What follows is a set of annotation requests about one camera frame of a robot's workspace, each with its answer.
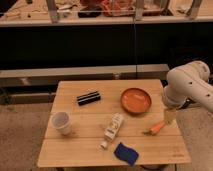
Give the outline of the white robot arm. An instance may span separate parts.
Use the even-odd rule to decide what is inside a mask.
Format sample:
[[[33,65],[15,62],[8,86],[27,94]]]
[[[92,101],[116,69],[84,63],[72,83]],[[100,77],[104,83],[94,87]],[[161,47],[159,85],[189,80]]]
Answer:
[[[171,69],[168,85],[162,92],[164,122],[171,124],[187,99],[197,102],[213,113],[213,85],[209,84],[210,68],[202,61],[193,61]]]

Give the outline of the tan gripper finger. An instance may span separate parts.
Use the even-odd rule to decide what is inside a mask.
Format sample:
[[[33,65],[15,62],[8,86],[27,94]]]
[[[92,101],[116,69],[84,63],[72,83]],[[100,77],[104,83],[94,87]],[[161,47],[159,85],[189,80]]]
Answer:
[[[176,118],[177,110],[176,109],[165,109],[164,110],[164,122],[166,124],[171,124]]]

